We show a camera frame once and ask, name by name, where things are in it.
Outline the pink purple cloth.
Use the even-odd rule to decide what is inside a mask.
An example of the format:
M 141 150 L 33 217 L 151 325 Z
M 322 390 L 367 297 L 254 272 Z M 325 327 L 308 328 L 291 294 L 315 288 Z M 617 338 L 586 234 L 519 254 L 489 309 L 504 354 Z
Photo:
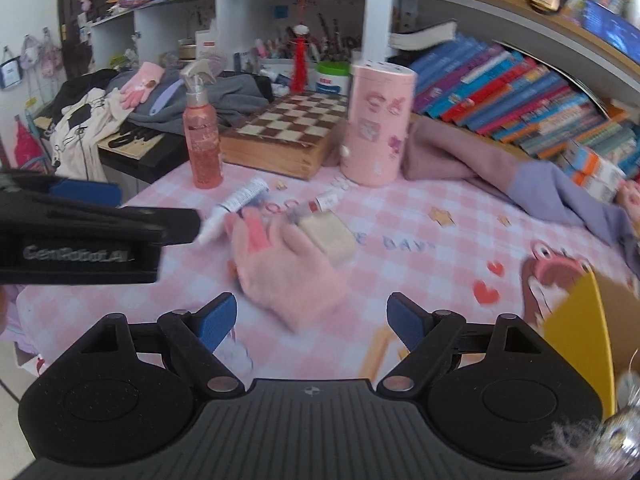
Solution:
M 552 162 L 519 158 L 478 136 L 419 117 L 408 129 L 401 173 L 408 181 L 466 181 L 537 220 L 581 226 L 620 249 L 628 268 L 639 272 L 639 237 L 626 211 L 596 200 Z

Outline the pink knit glove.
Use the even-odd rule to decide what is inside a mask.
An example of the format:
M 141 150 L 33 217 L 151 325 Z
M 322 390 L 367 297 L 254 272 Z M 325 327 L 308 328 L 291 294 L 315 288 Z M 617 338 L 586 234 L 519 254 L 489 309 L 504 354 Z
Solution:
M 284 214 L 265 220 L 245 207 L 224 216 L 242 292 L 294 333 L 338 307 L 347 284 L 330 259 Z

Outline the pink pig plush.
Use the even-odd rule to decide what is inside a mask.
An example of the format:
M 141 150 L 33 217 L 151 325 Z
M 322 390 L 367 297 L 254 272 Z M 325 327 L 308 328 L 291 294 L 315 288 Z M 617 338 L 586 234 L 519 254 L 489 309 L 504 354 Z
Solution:
M 640 185 L 635 180 L 624 181 L 618 188 L 616 204 L 620 205 L 629 220 L 636 237 L 640 236 Z

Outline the pink cylinder humidifier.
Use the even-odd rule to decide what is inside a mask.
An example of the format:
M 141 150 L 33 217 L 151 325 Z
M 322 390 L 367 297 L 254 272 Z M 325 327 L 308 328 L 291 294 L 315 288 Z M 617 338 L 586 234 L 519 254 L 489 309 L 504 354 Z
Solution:
M 387 62 L 352 64 L 341 172 L 359 185 L 382 188 L 399 174 L 408 136 L 416 73 Z

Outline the wooden chess box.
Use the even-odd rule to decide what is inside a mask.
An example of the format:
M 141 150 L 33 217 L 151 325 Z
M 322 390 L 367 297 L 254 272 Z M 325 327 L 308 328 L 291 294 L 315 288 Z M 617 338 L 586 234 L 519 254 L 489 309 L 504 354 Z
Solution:
M 308 181 L 337 144 L 336 126 L 346 115 L 346 96 L 290 94 L 221 133 L 222 159 Z

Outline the small red white box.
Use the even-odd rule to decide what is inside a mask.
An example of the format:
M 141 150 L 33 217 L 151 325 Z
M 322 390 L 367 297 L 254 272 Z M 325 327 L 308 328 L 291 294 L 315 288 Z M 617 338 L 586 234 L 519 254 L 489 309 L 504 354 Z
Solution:
M 336 188 L 335 190 L 326 191 L 313 200 L 307 200 L 301 204 L 289 209 L 286 213 L 288 220 L 298 223 L 303 218 L 312 216 L 313 214 L 323 214 L 324 212 L 334 211 L 341 203 L 344 191 Z

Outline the green lid cream jar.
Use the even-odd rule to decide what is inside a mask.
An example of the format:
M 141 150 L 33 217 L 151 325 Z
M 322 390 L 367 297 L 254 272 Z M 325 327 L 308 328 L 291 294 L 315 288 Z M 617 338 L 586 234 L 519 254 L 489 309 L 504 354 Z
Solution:
M 316 91 L 347 96 L 350 86 L 350 64 L 322 61 L 317 65 Z

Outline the white spray tube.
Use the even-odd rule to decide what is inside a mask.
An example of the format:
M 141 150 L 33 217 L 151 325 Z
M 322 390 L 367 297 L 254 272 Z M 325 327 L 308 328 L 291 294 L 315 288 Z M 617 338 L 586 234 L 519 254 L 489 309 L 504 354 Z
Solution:
M 243 207 L 265 198 L 268 192 L 269 184 L 264 179 L 253 178 L 247 181 L 212 209 L 203 221 L 195 241 L 204 246 L 218 240 L 224 232 L 224 218 L 228 214 L 238 214 Z

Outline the row of books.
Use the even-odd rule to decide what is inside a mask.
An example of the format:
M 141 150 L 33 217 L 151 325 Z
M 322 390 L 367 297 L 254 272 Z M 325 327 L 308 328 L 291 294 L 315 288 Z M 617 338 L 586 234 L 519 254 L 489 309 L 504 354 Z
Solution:
M 501 42 L 462 34 L 413 55 L 413 111 L 559 164 L 572 142 L 639 175 L 639 126 L 581 81 Z

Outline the red tassel ornament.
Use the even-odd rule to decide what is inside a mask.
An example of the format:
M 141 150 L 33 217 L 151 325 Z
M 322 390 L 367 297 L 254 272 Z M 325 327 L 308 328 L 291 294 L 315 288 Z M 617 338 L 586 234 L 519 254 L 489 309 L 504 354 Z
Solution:
M 291 80 L 291 93 L 303 93 L 307 85 L 307 36 L 309 28 L 304 24 L 298 24 L 293 28 L 295 35 L 294 70 Z

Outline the beige eraser block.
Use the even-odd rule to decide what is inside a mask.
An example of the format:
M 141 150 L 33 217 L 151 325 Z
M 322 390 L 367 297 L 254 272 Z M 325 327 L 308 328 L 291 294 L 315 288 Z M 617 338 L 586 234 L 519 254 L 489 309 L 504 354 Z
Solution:
M 334 264 L 356 255 L 354 233 L 332 211 L 311 214 L 300 220 L 297 226 Z

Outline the pink spray bottle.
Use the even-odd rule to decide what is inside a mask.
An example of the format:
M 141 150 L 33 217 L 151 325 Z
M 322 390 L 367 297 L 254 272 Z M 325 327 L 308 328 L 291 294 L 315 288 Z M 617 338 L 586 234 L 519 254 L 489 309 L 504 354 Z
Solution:
M 186 138 L 193 183 L 197 188 L 209 190 L 221 185 L 221 150 L 217 112 L 209 103 L 206 84 L 194 93 L 186 87 L 186 108 L 182 114 L 183 133 Z

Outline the cream tote bag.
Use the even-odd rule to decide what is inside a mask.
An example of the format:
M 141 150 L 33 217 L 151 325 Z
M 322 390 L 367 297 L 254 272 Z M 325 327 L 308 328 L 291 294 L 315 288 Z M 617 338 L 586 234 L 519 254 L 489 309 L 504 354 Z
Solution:
M 116 133 L 130 114 L 122 107 L 119 88 L 110 93 L 91 89 L 64 110 L 50 136 L 52 162 L 57 176 L 106 182 L 98 144 Z

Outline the grey clothing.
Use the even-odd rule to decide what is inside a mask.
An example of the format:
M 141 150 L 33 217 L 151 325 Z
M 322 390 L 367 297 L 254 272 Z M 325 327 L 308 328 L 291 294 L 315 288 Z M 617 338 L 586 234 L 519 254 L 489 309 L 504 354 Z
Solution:
M 224 77 L 212 84 L 199 82 L 192 92 L 178 70 L 164 70 L 151 62 L 143 63 L 138 70 L 120 73 L 108 84 L 106 92 L 115 90 L 116 99 L 123 99 L 126 92 L 142 88 L 148 79 L 153 79 L 155 86 L 129 113 L 128 122 L 162 133 L 184 135 L 183 114 L 189 105 L 213 107 L 218 127 L 224 130 L 269 104 L 250 74 Z

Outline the yellow cardboard box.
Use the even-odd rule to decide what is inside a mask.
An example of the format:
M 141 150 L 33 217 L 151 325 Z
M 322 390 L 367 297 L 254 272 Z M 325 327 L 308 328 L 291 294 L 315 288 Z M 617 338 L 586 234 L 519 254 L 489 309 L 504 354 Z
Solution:
M 629 286 L 585 275 L 541 329 L 597 393 L 605 418 L 627 402 L 623 379 L 639 376 L 639 296 Z

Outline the orange white carton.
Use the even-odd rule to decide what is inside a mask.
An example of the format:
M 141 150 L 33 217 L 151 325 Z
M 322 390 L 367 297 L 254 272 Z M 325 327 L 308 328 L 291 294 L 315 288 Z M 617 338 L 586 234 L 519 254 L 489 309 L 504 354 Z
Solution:
M 560 156 L 559 167 L 576 185 L 603 203 L 613 203 L 625 174 L 590 148 L 570 141 Z

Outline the blue tablet screen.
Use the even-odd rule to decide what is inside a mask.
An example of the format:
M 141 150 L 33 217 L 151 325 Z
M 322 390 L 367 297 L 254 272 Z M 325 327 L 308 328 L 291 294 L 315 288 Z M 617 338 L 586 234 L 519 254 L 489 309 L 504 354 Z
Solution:
M 621 16 L 600 3 L 587 0 L 582 11 L 582 27 L 619 50 L 634 62 L 640 62 L 640 32 Z

